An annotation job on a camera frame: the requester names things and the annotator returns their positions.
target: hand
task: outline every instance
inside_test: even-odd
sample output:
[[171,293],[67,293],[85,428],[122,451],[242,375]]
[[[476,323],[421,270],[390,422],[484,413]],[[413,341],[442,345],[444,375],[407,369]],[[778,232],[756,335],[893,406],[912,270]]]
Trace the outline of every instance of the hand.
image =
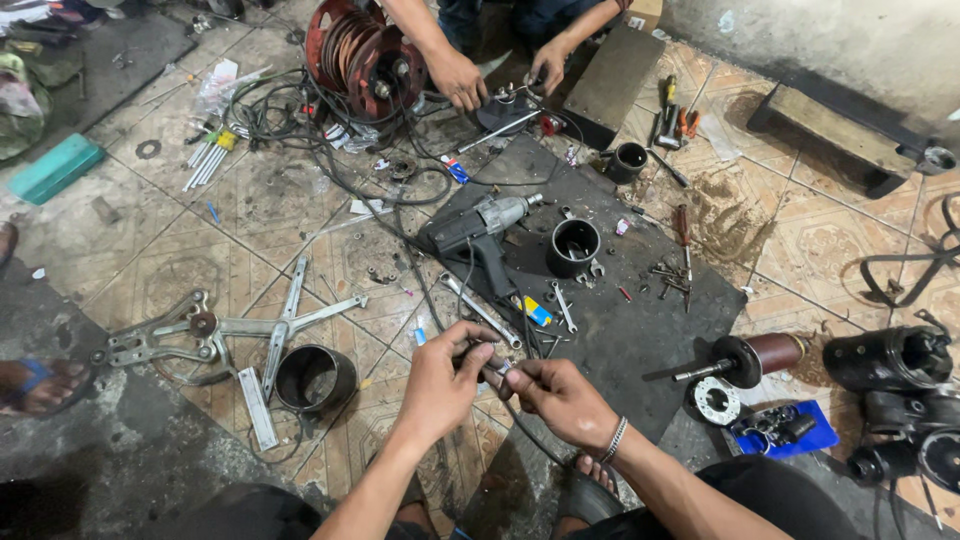
[[540,72],[545,69],[546,77],[543,78],[543,89],[546,95],[552,94],[560,81],[564,79],[564,60],[566,60],[566,55],[569,52],[557,38],[551,39],[546,45],[543,45],[537,51],[533,65],[530,66],[527,84],[533,86],[540,78]]
[[567,359],[521,361],[507,371],[500,399],[516,392],[520,407],[537,414],[563,441],[601,456],[610,446],[620,418],[577,366]]
[[[419,346],[394,431],[428,447],[459,426],[476,397],[480,368],[493,357],[492,343],[499,340],[491,329],[459,321]],[[460,355],[463,362],[454,372],[453,359]]]
[[489,101],[487,85],[480,76],[480,69],[469,58],[451,46],[441,53],[426,57],[430,78],[460,114],[464,110],[479,109]]

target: wall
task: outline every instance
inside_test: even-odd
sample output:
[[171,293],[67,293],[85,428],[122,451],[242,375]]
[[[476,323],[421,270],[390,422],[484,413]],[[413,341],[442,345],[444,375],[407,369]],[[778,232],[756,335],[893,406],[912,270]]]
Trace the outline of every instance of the wall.
[[660,28],[772,79],[815,72],[960,150],[958,0],[664,0]]

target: silver bracelet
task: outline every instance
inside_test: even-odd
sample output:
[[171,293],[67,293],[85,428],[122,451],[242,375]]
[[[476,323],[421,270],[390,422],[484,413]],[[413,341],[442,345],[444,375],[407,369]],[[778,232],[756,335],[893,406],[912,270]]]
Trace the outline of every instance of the silver bracelet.
[[603,457],[600,458],[601,463],[606,463],[613,458],[613,455],[616,454],[616,447],[620,446],[620,439],[623,438],[623,432],[627,430],[627,417],[621,416],[620,423],[616,427],[616,433],[613,434],[613,440],[610,441],[610,446],[607,447],[607,453],[603,454]]

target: combination wrench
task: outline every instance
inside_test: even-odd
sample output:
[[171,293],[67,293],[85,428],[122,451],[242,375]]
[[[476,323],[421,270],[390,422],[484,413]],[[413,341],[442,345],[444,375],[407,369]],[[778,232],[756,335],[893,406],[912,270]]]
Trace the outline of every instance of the combination wrench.
[[[460,288],[460,285],[454,281],[453,276],[450,273],[443,272],[440,275],[440,281],[441,283],[449,287],[450,290],[456,293],[457,296],[461,296],[462,289]],[[523,346],[523,343],[520,341],[520,338],[516,336],[516,334],[514,334],[509,329],[507,329],[507,327],[496,322],[496,319],[491,317],[489,313],[487,313],[480,306],[478,306],[476,302],[473,302],[469,296],[464,294],[463,299],[464,299],[464,304],[470,306],[470,309],[473,309],[474,311],[476,311],[477,315],[480,315],[483,318],[483,320],[487,321],[487,323],[489,323],[494,330],[500,332],[500,335],[502,335],[504,338],[507,339],[507,343],[510,343],[510,346],[512,348],[519,349],[520,347]]]
[[564,311],[564,317],[566,318],[566,331],[570,333],[577,332],[577,325],[573,324],[573,319],[570,317],[570,311],[567,309],[566,302],[564,301],[564,294],[560,290],[560,284],[557,282],[550,283],[553,285],[553,292],[557,294],[557,300],[560,302],[560,309]]

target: jeans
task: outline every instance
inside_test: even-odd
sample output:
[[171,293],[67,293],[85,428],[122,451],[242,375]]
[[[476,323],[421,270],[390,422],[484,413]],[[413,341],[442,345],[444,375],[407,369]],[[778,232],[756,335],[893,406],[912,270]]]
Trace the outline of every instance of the jeans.
[[[806,475],[759,455],[711,465],[697,476],[796,540],[857,538],[850,520]],[[296,495],[257,484],[238,484],[180,519],[172,540],[306,540],[320,525],[318,514]],[[386,540],[426,540],[412,523],[394,522]],[[671,538],[645,508],[613,516],[568,534],[564,540]]]
[[[510,23],[526,45],[538,48],[599,3],[600,0],[517,0]],[[446,39],[461,53],[475,51],[483,37],[479,23],[483,0],[438,0],[438,4],[438,22]]]

